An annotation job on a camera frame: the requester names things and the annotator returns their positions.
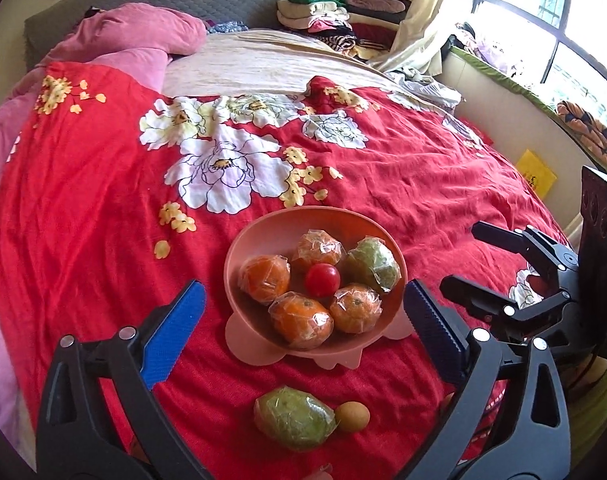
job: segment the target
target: plastic wrap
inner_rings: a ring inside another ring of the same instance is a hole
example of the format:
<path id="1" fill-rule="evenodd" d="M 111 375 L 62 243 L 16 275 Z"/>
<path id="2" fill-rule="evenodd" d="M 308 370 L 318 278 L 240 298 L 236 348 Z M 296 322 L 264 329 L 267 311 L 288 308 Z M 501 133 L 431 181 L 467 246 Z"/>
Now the plastic wrap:
<path id="1" fill-rule="evenodd" d="M 380 238 L 366 236 L 347 253 L 346 269 L 354 282 L 387 294 L 401 279 L 399 264 Z"/>
<path id="2" fill-rule="evenodd" d="M 265 435 L 293 451 L 320 446 L 337 427 L 331 408 L 311 394 L 288 386 L 254 402 L 254 423 Z"/>
<path id="3" fill-rule="evenodd" d="M 375 327 L 381 313 L 379 294 L 360 283 L 340 288 L 330 305 L 335 327 L 349 334 L 369 332 Z"/>
<path id="4" fill-rule="evenodd" d="M 265 305 L 290 286 L 290 264 L 285 256 L 270 254 L 246 260 L 238 272 L 238 288 Z"/>
<path id="5" fill-rule="evenodd" d="M 320 346 L 332 333 L 334 321 L 318 301 L 297 292 L 286 292 L 268 309 L 272 324 L 296 350 Z"/>
<path id="6" fill-rule="evenodd" d="M 307 272 L 314 264 L 336 265 L 344 252 L 340 241 L 325 231 L 311 229 L 299 239 L 292 264 L 296 269 Z"/>

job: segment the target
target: plastic-wrapped orange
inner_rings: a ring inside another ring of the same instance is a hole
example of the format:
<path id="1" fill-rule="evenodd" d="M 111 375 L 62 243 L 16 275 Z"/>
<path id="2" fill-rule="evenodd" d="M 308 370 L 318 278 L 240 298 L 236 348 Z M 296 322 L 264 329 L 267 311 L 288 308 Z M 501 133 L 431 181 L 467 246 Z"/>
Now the plastic-wrapped orange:
<path id="1" fill-rule="evenodd" d="M 269 305 L 288 291 L 290 264 L 280 254 L 250 258 L 238 272 L 238 286 L 253 300 Z"/>
<path id="2" fill-rule="evenodd" d="M 268 309 L 272 324 L 296 350 L 320 346 L 332 333 L 334 321 L 318 301 L 297 292 L 286 292 Z"/>
<path id="3" fill-rule="evenodd" d="M 299 239 L 292 264 L 297 270 L 307 272 L 314 264 L 336 265 L 343 255 L 340 241 L 325 231 L 311 229 Z"/>
<path id="4" fill-rule="evenodd" d="M 335 326 L 348 334 L 369 332 L 375 327 L 381 313 L 379 294 L 360 283 L 340 288 L 330 305 Z"/>

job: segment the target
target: window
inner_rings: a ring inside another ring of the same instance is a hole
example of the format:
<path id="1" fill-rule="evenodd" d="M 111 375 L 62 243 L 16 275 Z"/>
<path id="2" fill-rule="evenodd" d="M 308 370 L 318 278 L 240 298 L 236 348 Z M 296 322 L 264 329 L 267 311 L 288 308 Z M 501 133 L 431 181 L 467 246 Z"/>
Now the window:
<path id="1" fill-rule="evenodd" d="M 521 60 L 515 80 L 607 126 L 607 0 L 474 0 L 472 26 Z"/>

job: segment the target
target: cherry tomato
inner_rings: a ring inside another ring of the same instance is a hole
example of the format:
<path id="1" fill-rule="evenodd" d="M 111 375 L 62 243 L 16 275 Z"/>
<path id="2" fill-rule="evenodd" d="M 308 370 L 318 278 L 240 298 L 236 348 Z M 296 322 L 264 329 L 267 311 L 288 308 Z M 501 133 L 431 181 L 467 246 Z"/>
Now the cherry tomato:
<path id="1" fill-rule="evenodd" d="M 332 296 L 341 285 L 341 275 L 335 266 L 314 264 L 305 275 L 305 288 L 315 298 Z"/>

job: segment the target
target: beige bedsheet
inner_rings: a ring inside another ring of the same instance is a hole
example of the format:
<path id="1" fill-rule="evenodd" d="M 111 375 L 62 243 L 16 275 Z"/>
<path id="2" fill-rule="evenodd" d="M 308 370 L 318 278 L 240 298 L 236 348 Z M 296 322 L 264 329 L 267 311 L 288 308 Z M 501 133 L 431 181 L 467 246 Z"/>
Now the beige bedsheet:
<path id="1" fill-rule="evenodd" d="M 199 52 L 170 63 L 162 93 L 300 93 L 315 75 L 346 88 L 399 90 L 380 72 L 334 52 L 318 40 L 278 30 L 248 30 L 212 34 Z"/>

